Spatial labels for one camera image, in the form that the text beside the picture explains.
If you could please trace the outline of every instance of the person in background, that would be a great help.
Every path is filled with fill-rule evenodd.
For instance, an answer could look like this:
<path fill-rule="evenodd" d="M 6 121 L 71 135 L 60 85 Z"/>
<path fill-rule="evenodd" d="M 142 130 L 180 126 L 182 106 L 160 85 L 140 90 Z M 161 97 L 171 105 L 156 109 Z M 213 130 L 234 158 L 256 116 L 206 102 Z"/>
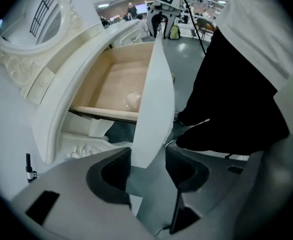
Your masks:
<path fill-rule="evenodd" d="M 194 127 L 168 146 L 250 155 L 289 134 L 274 95 L 293 74 L 293 23 L 277 0 L 229 0 L 215 22 L 186 108 L 175 117 Z"/>
<path fill-rule="evenodd" d="M 146 38 L 149 37 L 149 28 L 148 28 L 148 24 L 147 22 L 143 19 L 143 15 L 142 14 L 138 14 L 136 16 L 137 19 L 139 19 L 139 23 L 137 25 L 138 30 L 141 33 L 141 39 L 142 41 Z"/>
<path fill-rule="evenodd" d="M 131 2 L 128 3 L 127 16 L 129 20 L 135 20 L 138 15 L 138 10 Z"/>

